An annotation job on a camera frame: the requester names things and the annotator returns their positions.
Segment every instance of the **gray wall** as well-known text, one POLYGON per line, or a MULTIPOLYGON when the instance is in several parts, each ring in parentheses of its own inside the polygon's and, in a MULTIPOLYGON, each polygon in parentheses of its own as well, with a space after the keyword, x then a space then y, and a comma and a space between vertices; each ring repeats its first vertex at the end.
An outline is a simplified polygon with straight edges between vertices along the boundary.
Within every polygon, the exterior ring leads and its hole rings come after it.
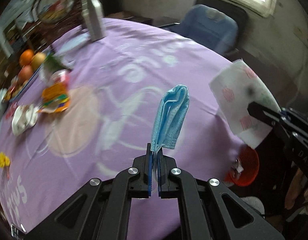
MULTIPOLYGON (((182 19, 196 0, 123 0, 126 11, 157 19, 182 19)), ((297 0, 277 0, 263 18, 245 8, 249 24, 240 54, 281 106, 308 111, 308 17, 297 0)))

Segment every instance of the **orange fruit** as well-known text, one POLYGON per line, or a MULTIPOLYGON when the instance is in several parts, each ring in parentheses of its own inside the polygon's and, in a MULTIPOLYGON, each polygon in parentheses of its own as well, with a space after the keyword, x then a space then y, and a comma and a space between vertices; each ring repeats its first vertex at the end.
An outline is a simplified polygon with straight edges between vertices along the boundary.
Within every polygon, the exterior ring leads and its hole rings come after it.
POLYGON ((34 51, 31 49, 27 49, 20 56, 20 61, 19 61, 20 65, 21 66, 29 65, 33 57, 34 57, 34 51))

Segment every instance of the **purple tablecloth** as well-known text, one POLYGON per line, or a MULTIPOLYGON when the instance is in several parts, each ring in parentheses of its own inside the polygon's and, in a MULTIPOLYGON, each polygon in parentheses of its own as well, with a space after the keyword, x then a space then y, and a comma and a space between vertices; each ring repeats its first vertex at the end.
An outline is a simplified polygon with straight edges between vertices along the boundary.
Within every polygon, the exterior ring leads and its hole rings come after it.
MULTIPOLYGON (((198 179, 222 179, 241 140, 216 116, 210 80, 229 61, 159 28, 105 19, 107 37, 69 52, 71 107, 41 114, 22 135, 11 119, 0 122, 0 152, 11 159, 10 179, 0 168, 0 200, 8 221, 33 229, 89 179, 110 179, 146 152, 160 99, 186 85, 190 106, 175 150, 177 166, 198 179)), ((66 33, 56 49, 77 34, 66 33)), ((38 77, 20 104, 38 104, 45 88, 38 77)), ((179 225, 177 200, 162 200, 154 183, 150 199, 133 199, 128 239, 161 239, 179 225)))

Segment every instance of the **metal bolt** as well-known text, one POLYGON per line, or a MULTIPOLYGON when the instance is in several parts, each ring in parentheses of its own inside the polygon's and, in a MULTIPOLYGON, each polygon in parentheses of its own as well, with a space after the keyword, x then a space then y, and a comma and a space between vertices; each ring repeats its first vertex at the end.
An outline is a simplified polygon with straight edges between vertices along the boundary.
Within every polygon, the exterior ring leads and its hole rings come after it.
POLYGON ((179 168, 173 168, 170 172, 174 175, 179 175, 182 171, 179 168))
POLYGON ((136 173, 138 173, 138 168, 134 168, 134 167, 129 168, 128 173, 129 174, 136 174, 136 173))
POLYGON ((99 179, 97 179, 97 178, 94 178, 94 179, 91 179, 90 180, 90 185, 91 186, 97 186, 97 185, 99 185, 101 183, 101 181, 99 180, 99 179))
POLYGON ((209 180, 209 184, 211 184, 212 186, 216 187, 219 185, 219 180, 218 179, 210 179, 209 180))

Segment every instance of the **white paper with pink print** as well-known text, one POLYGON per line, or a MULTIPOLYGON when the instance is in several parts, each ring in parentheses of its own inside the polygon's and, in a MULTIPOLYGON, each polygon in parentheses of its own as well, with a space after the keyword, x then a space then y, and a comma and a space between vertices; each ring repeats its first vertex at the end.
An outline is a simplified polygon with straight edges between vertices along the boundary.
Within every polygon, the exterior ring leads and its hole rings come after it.
POLYGON ((280 107, 269 89, 242 60, 221 71, 209 87, 233 134, 255 149, 272 128, 250 116, 247 107, 255 101, 279 112, 280 107))

